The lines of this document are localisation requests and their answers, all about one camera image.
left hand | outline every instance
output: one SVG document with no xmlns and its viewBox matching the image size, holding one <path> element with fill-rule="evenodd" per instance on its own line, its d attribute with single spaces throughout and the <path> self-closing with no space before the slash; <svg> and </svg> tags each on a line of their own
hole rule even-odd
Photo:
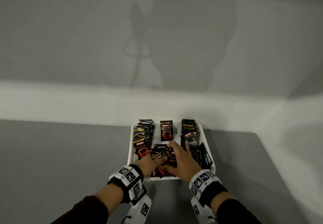
<svg viewBox="0 0 323 224">
<path fill-rule="evenodd" d="M 153 172 L 158 166 L 162 165 L 166 162 L 167 157 L 161 157 L 156 160 L 151 158 L 151 154 L 148 153 L 141 160 L 134 162 L 134 164 L 138 165 L 141 169 L 144 176 L 147 176 L 151 172 Z"/>
</svg>

black cord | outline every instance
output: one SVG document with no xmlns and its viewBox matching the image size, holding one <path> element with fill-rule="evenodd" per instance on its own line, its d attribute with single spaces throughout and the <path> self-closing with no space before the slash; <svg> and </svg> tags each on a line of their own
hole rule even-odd
<svg viewBox="0 0 323 224">
<path fill-rule="evenodd" d="M 122 223 L 125 221 L 125 219 L 127 219 L 127 218 L 131 219 L 131 216 L 126 216 L 125 218 L 123 218 L 123 220 L 122 220 L 121 224 L 122 224 Z"/>
<path fill-rule="evenodd" d="M 214 220 L 216 220 L 216 222 L 218 222 L 218 220 L 217 220 L 217 219 L 215 219 L 213 216 L 209 216 L 208 218 L 209 218 L 209 219 L 214 219 Z"/>
</svg>

finger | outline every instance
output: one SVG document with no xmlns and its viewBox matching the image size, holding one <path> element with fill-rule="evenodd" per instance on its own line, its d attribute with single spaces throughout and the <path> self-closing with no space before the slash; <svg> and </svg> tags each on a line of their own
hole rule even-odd
<svg viewBox="0 0 323 224">
<path fill-rule="evenodd" d="M 188 141 L 186 140 L 185 141 L 185 151 L 186 151 L 186 153 L 190 153 L 191 151 L 190 151 L 190 147 L 188 146 Z"/>
<path fill-rule="evenodd" d="M 172 173 L 173 175 L 177 176 L 177 168 L 174 168 L 170 165 L 161 165 L 159 166 L 163 170 L 167 170 L 169 173 Z"/>
<path fill-rule="evenodd" d="M 167 146 L 172 147 L 174 149 L 175 155 L 180 154 L 183 151 L 183 149 L 180 147 L 180 145 L 174 140 L 170 141 L 167 144 Z"/>
<path fill-rule="evenodd" d="M 162 165 L 163 163 L 165 163 L 167 160 L 167 157 L 161 157 L 161 158 L 158 158 L 158 159 L 155 159 L 154 162 L 156 164 L 156 167 Z"/>
</svg>

right hand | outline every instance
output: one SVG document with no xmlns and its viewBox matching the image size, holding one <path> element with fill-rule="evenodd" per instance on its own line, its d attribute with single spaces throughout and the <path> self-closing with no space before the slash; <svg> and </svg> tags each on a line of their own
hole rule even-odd
<svg viewBox="0 0 323 224">
<path fill-rule="evenodd" d="M 170 141 L 167 146 L 174 149 L 177 168 L 174 168 L 170 165 L 161 165 L 160 168 L 167 170 L 169 173 L 172 173 L 173 175 L 186 182 L 190 182 L 193 176 L 201 171 L 202 168 L 193 159 L 190 148 L 188 146 L 188 141 L 185 141 L 185 151 L 174 140 Z"/>
</svg>

black sleeve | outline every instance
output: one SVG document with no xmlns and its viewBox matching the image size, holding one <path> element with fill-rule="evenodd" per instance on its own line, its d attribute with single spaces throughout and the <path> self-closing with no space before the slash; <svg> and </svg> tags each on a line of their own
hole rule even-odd
<svg viewBox="0 0 323 224">
<path fill-rule="evenodd" d="M 233 224 L 240 222 L 261 224 L 261 222 L 258 221 L 258 219 L 236 199 L 225 200 L 218 207 L 216 217 L 219 224 Z"/>
<path fill-rule="evenodd" d="M 56 219 L 52 224 L 65 223 L 107 223 L 107 207 L 95 196 L 86 196 L 82 201 L 78 202 L 74 207 Z"/>
</svg>

